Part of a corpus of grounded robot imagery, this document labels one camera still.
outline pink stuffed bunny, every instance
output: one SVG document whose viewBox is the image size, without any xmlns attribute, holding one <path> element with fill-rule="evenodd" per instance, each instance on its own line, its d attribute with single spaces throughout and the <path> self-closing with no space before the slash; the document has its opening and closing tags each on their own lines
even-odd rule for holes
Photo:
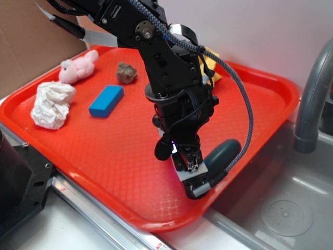
<svg viewBox="0 0 333 250">
<path fill-rule="evenodd" d="M 97 59 L 98 52 L 92 50 L 77 59 L 68 59 L 61 62 L 59 81 L 62 83 L 73 84 L 80 79 L 89 77 L 94 72 L 94 62 Z"/>
</svg>

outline bunny ear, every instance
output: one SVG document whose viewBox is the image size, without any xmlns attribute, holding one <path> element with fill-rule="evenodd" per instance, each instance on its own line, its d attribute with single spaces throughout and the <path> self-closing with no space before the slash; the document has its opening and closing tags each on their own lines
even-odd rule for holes
<svg viewBox="0 0 333 250">
<path fill-rule="evenodd" d="M 87 54 L 84 55 L 85 58 L 90 60 L 92 63 L 98 60 L 98 51 L 93 49 L 92 51 L 87 52 Z"/>
<path fill-rule="evenodd" d="M 71 65 L 71 61 L 70 60 L 66 60 L 66 61 L 62 61 L 60 66 L 65 69 L 68 68 Z"/>
</svg>

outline tray rim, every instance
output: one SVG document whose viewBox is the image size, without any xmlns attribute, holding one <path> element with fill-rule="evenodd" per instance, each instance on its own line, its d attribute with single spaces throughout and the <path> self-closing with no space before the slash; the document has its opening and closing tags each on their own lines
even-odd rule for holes
<svg viewBox="0 0 333 250">
<path fill-rule="evenodd" d="M 103 46 L 94 46 L 92 49 L 96 49 L 99 51 L 100 55 L 104 54 L 105 52 L 116 49 L 116 48 L 109 48 L 109 47 L 103 47 Z M 233 62 L 227 62 L 237 73 L 242 74 L 246 73 L 247 75 L 252 75 L 260 79 L 269 79 L 270 81 L 275 81 L 279 83 L 278 90 L 275 92 L 283 98 L 285 101 L 285 109 L 283 112 L 281 112 L 278 116 L 275 118 L 275 122 L 271 124 L 267 129 L 258 137 L 255 141 L 251 142 L 251 145 L 246 152 L 246 155 L 255 155 L 265 144 L 266 141 L 270 139 L 270 137 L 273 136 L 273 134 L 278 130 L 278 128 L 285 122 L 285 120 L 289 117 L 289 115 L 295 110 L 295 108 L 299 104 L 299 91 L 297 90 L 294 83 L 292 83 L 290 80 L 271 74 L 266 73 L 264 71 L 252 69 L 246 66 L 242 66 L 239 64 L 235 64 Z M 29 133 L 27 133 L 21 126 L 16 124 L 13 120 L 10 119 L 10 108 L 19 104 L 20 102 L 30 98 L 32 95 L 35 95 L 37 86 L 42 81 L 51 81 L 52 75 L 54 73 L 57 73 L 60 70 L 60 66 L 54 68 L 53 70 L 45 73 L 44 75 L 40 76 L 39 78 L 36 78 L 32 82 L 28 83 L 24 87 L 18 89 L 17 91 L 13 92 L 10 96 L 8 96 L 4 102 L 0 105 L 0 122 L 2 122 L 4 125 L 6 125 L 9 129 L 11 129 L 15 134 L 17 134 L 19 137 L 21 137 L 24 140 L 27 140 L 31 145 L 36 147 L 42 154 L 48 154 L 48 156 L 51 155 L 51 158 L 55 158 L 53 156 L 53 152 L 50 152 L 48 148 L 38 143 L 38 141 Z M 223 71 L 222 73 L 223 77 L 228 77 L 227 73 Z M 222 191 L 231 183 L 231 181 L 237 177 L 238 173 L 242 171 L 242 169 L 246 166 L 246 164 L 250 161 L 247 157 L 243 157 L 237 165 L 230 171 L 229 175 L 225 178 L 225 180 L 222 183 L 219 183 L 214 189 L 212 189 L 208 195 L 208 199 L 206 199 L 206 205 L 202 206 L 200 202 L 198 202 L 193 209 L 188 212 L 185 216 L 178 217 L 175 220 L 171 221 L 149 221 L 145 218 L 143 218 L 140 214 L 126 206 L 121 200 L 116 198 L 114 195 L 110 195 L 105 190 L 101 188 L 96 188 L 93 182 L 87 181 L 86 178 L 80 178 L 79 180 L 77 178 L 74 178 L 74 176 L 71 176 L 71 174 L 65 173 L 65 176 L 68 176 L 71 178 L 76 184 L 82 185 L 84 183 L 85 189 L 89 192 L 87 187 L 92 187 L 94 190 L 93 196 L 97 198 L 99 201 L 103 200 L 103 203 L 121 203 L 123 205 L 123 209 L 121 211 L 114 211 L 118 216 L 121 218 L 124 218 L 125 221 L 129 222 L 130 224 L 134 225 L 135 227 L 141 228 L 143 230 L 149 231 L 149 232 L 165 232 L 165 231 L 171 231 L 178 229 L 180 227 L 183 227 L 195 219 L 199 218 L 201 215 L 204 214 L 204 212 L 210 207 L 211 203 L 214 202 L 217 197 L 222 193 Z"/>
</svg>

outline black cable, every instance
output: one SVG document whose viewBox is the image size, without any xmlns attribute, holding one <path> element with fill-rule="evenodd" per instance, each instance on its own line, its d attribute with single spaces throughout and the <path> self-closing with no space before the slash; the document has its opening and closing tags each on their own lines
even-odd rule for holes
<svg viewBox="0 0 333 250">
<path fill-rule="evenodd" d="M 225 177 L 225 172 L 229 172 L 232 169 L 232 167 L 243 157 L 243 155 L 245 154 L 245 152 L 247 151 L 247 149 L 250 146 L 250 142 L 251 142 L 251 138 L 252 138 L 252 134 L 253 134 L 254 118 L 253 118 L 253 111 L 252 111 L 252 107 L 251 107 L 251 104 L 250 104 L 250 100 L 249 100 L 249 97 L 246 93 L 244 85 L 243 85 L 241 79 L 239 78 L 239 76 L 237 75 L 237 73 L 227 63 L 222 61 L 220 58 L 215 56 L 213 53 L 205 50 L 205 48 L 203 46 L 195 46 L 195 45 L 190 44 L 190 43 L 185 43 L 184 41 L 181 41 L 178 38 L 176 38 L 173 34 L 170 33 L 170 31 L 166 28 L 166 26 L 164 26 L 142 3 L 140 3 L 140 1 L 138 1 L 138 0 L 129 0 L 129 2 L 140 13 L 142 13 L 144 16 L 146 16 L 148 18 L 148 20 L 158 30 L 160 30 L 162 32 L 162 34 L 163 34 L 163 36 L 166 40 L 168 40 L 171 43 L 173 43 L 175 45 L 178 45 L 179 47 L 184 48 L 184 49 L 186 49 L 190 52 L 197 53 L 197 54 L 199 52 L 199 53 L 202 53 L 202 54 L 208 56 L 209 58 L 216 61 L 219 65 L 221 65 L 222 68 L 236 82 L 236 84 L 237 84 L 237 86 L 238 86 L 238 88 L 239 88 L 239 90 L 242 94 L 242 97 L 244 99 L 246 108 L 247 108 L 248 117 L 249 117 L 249 130 L 248 130 L 247 139 L 246 139 L 246 142 L 245 142 L 245 145 L 244 145 L 243 149 L 239 152 L 239 154 L 235 157 L 235 159 L 228 165 L 228 167 L 225 169 L 225 171 L 223 171 L 223 173 L 221 173 L 221 178 L 218 178 L 219 175 L 215 178 L 214 182 L 219 182 L 219 179 L 222 180 Z"/>
<path fill-rule="evenodd" d="M 75 9 L 68 9 L 63 7 L 60 3 L 58 3 L 56 0 L 47 0 L 57 11 L 63 14 L 67 15 L 73 15 L 73 16 L 85 16 L 88 15 L 88 13 L 80 12 Z"/>
<path fill-rule="evenodd" d="M 179 124 L 179 123 L 181 123 L 182 121 L 185 121 L 186 119 L 188 119 L 188 118 L 190 118 L 192 115 L 194 115 L 196 112 L 198 112 L 203 106 L 204 106 L 204 104 L 206 104 L 206 102 L 209 100 L 209 96 L 200 104 L 200 106 L 199 107 L 197 107 L 195 110 L 193 110 L 189 115 L 187 115 L 187 116 L 185 116 L 185 117 L 183 117 L 182 119 L 180 119 L 180 120 L 178 120 L 178 121 L 176 121 L 175 123 L 173 123 L 170 127 L 169 127 L 169 129 L 165 132 L 165 135 L 166 136 L 169 136 L 170 135 L 170 133 L 171 133 L 171 129 L 175 126 L 175 125 L 177 125 L 177 124 Z"/>
<path fill-rule="evenodd" d="M 214 87 L 214 82 L 213 82 L 213 79 L 212 79 L 212 73 L 210 71 L 210 69 L 208 68 L 207 66 L 207 63 L 203 57 L 203 54 L 202 53 L 198 53 L 198 56 L 200 57 L 202 63 L 203 63 L 203 69 L 204 69 L 204 73 L 208 76 L 209 78 L 209 82 L 210 82 L 210 85 L 211 85 L 211 90 L 213 89 Z"/>
</svg>

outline cardboard box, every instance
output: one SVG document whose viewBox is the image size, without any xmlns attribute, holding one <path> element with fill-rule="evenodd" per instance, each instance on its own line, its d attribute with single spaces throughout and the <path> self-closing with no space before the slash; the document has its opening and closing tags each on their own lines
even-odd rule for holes
<svg viewBox="0 0 333 250">
<path fill-rule="evenodd" d="M 46 0 L 36 2 L 47 12 L 76 22 Z M 84 50 L 84 42 L 51 23 L 34 1 L 1 1 L 0 99 Z"/>
</svg>

